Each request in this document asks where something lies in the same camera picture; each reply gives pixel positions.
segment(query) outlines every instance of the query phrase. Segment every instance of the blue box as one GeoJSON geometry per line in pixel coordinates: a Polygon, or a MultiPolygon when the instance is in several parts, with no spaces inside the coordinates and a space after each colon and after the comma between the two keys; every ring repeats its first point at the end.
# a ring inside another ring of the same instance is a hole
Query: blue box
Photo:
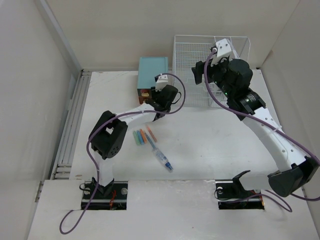
{"type": "Polygon", "coordinates": [[[151,88],[156,86],[155,76],[167,72],[167,57],[140,57],[137,84],[140,104],[152,98],[151,88]]]}

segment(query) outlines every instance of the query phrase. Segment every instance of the black mount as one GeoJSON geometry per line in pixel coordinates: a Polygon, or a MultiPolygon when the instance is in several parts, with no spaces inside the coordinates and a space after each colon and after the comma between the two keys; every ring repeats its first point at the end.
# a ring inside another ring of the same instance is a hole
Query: black mount
{"type": "Polygon", "coordinates": [[[215,187],[217,192],[217,198],[219,200],[225,199],[245,199],[252,196],[254,193],[247,191],[240,183],[240,177],[250,172],[250,170],[243,171],[232,179],[228,180],[216,180],[215,187]]]}
{"type": "MultiPolygon", "coordinates": [[[[115,179],[113,179],[107,186],[99,185],[94,196],[97,199],[105,199],[112,192],[113,187],[114,187],[114,182],[115,182],[115,179]]],[[[84,185],[84,189],[87,189],[88,192],[93,193],[93,191],[97,185],[97,181],[93,177],[91,179],[91,182],[86,182],[83,185],[84,185]]]]}

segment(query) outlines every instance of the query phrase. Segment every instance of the green chalk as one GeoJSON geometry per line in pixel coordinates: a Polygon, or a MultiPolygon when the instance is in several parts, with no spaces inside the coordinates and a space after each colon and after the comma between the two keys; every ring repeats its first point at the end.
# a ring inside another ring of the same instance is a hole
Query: green chalk
{"type": "Polygon", "coordinates": [[[135,143],[140,146],[140,141],[139,141],[139,138],[138,138],[138,135],[136,133],[136,131],[133,131],[133,136],[134,136],[134,140],[135,140],[135,143]]]}

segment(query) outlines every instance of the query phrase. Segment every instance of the blue syringe tip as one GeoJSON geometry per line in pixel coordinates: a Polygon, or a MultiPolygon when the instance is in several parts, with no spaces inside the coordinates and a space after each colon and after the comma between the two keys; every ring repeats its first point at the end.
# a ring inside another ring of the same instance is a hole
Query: blue syringe tip
{"type": "Polygon", "coordinates": [[[174,168],[171,166],[171,164],[170,164],[170,162],[167,162],[166,164],[165,164],[165,166],[170,170],[170,171],[172,171],[174,168]]]}

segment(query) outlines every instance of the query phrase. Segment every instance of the robotic arm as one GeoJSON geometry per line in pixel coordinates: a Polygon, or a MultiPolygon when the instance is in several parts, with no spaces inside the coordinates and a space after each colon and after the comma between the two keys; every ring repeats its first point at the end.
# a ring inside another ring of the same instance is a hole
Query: robotic arm
{"type": "MultiPolygon", "coordinates": [[[[146,100],[139,107],[126,112],[112,113],[105,111],[94,126],[91,137],[96,130],[114,118],[116,115],[125,115],[126,113],[137,112],[119,117],[107,124],[91,140],[91,148],[94,150],[94,159],[103,174],[99,175],[98,195],[107,196],[114,183],[113,176],[113,158],[121,149],[127,130],[138,125],[156,121],[171,110],[171,105],[177,96],[178,89],[168,85],[168,76],[160,75],[155,79],[155,87],[151,89],[152,99],[146,100]]],[[[97,181],[92,178],[92,183],[88,184],[89,188],[94,189],[97,181]]]]}
{"type": "MultiPolygon", "coordinates": [[[[216,42],[211,51],[214,55],[209,62],[207,79],[209,83],[214,82],[224,93],[228,107],[255,116],[283,132],[266,108],[265,102],[249,88],[253,72],[247,62],[239,59],[232,44],[223,39],[216,42]]],[[[205,63],[199,61],[192,68],[196,84],[202,82],[204,67],[205,63]]],[[[246,176],[248,170],[233,179],[217,180],[216,187],[220,188],[218,198],[246,198],[252,194],[250,190],[260,189],[272,189],[278,195],[287,197],[310,181],[319,167],[315,159],[307,157],[297,146],[263,123],[241,115],[237,117],[257,135],[270,152],[278,171],[267,176],[261,174],[246,176]]]]}

